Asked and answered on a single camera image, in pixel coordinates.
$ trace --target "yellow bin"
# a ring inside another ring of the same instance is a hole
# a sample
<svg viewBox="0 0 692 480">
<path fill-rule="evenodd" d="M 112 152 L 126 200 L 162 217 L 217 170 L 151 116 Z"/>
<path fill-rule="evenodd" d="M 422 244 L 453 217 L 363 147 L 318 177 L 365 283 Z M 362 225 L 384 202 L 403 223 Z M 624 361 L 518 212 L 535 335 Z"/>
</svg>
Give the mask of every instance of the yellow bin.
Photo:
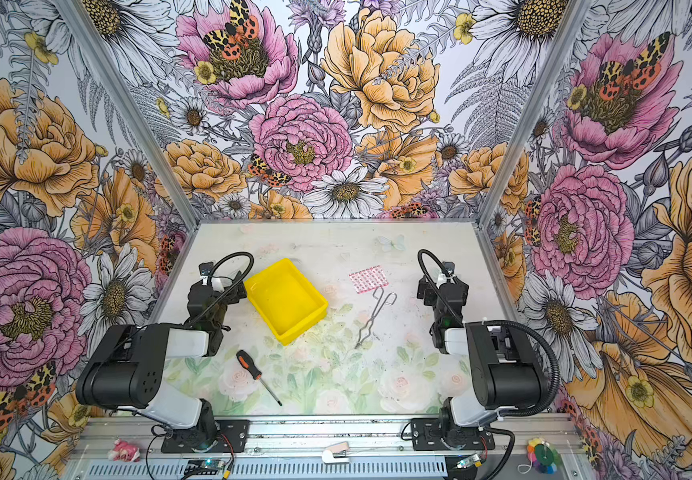
<svg viewBox="0 0 692 480">
<path fill-rule="evenodd" d="M 248 300 L 283 345 L 297 339 L 328 313 L 328 302 L 283 258 L 245 281 Z"/>
</svg>

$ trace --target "black and orange handle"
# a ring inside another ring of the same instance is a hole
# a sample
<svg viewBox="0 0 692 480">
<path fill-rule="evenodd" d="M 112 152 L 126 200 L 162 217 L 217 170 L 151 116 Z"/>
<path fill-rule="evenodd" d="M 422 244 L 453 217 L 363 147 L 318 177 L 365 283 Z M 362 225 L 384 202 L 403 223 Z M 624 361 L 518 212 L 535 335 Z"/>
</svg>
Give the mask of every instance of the black and orange handle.
<svg viewBox="0 0 692 480">
<path fill-rule="evenodd" d="M 245 350 L 237 351 L 237 360 L 239 360 L 239 365 L 241 365 L 243 369 L 250 372 L 253 379 L 257 380 L 261 378 L 261 370 L 258 370 L 254 361 L 252 360 L 252 357 L 248 355 Z"/>
</svg>

